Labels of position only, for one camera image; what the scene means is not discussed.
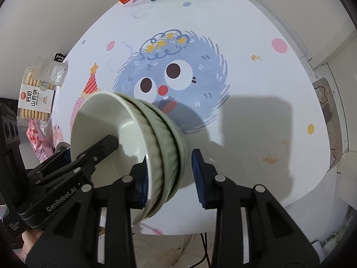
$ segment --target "pink dot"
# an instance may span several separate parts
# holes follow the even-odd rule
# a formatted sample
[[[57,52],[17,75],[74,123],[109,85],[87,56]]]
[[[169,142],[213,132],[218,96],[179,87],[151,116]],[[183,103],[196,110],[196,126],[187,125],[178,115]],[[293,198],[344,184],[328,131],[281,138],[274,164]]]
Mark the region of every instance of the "pink dot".
[[[164,232],[158,228],[152,229],[152,232],[154,235],[163,235],[164,234]]]
[[[108,43],[108,45],[107,45],[107,51],[112,50],[113,47],[114,47],[114,45],[115,45],[115,41],[114,41],[114,40],[113,40],[113,41],[110,41],[110,42]]]
[[[272,40],[271,45],[273,46],[275,51],[279,53],[286,53],[288,51],[288,45],[283,39],[275,38]]]

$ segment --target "table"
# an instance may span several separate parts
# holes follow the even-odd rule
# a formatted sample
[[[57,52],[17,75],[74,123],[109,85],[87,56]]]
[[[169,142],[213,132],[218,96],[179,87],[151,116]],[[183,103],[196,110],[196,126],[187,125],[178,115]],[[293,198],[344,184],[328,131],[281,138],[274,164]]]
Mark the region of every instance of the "table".
[[[324,116],[308,75],[248,0],[118,3],[66,60],[52,115],[66,142],[84,99],[114,90],[154,103],[219,173],[244,186],[264,184],[283,206],[310,192],[329,168]],[[215,216],[198,201],[188,158],[177,194],[133,230],[212,231]]]

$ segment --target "pink snack bag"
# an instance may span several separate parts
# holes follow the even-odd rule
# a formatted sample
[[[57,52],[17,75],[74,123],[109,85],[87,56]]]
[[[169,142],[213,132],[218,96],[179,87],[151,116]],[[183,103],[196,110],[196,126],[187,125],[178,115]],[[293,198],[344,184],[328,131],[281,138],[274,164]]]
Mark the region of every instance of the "pink snack bag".
[[[29,120],[29,128],[26,135],[30,140],[37,158],[41,162],[44,162],[47,158],[53,155],[52,146],[45,134],[43,134],[41,128],[38,126],[37,121],[33,119]]]

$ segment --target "brown patterned rug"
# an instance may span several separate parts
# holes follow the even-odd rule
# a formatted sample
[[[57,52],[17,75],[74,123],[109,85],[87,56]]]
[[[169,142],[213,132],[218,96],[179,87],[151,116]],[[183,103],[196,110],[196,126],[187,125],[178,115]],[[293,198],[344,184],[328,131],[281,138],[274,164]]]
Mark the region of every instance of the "brown patterned rug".
[[[336,103],[333,93],[326,78],[314,82],[317,97],[320,101],[322,112],[327,126],[328,138],[330,140],[330,169],[333,168],[342,158],[342,135],[340,120],[338,118]]]

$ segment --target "black cable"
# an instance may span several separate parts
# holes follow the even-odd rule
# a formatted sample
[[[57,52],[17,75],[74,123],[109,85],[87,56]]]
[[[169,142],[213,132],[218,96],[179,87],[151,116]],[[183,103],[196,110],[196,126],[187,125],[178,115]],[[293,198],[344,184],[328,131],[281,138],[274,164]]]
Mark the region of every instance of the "black cable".
[[[203,263],[205,260],[207,260],[208,263],[208,267],[211,268],[211,262],[210,259],[208,257],[208,241],[207,241],[207,233],[205,232],[205,237],[203,238],[203,234],[201,233],[201,240],[202,240],[202,244],[203,244],[203,249],[205,250],[205,255],[203,256],[202,260],[199,261],[198,263],[196,263],[195,265],[192,265],[190,268],[194,268],[198,265],[200,265],[201,263]]]

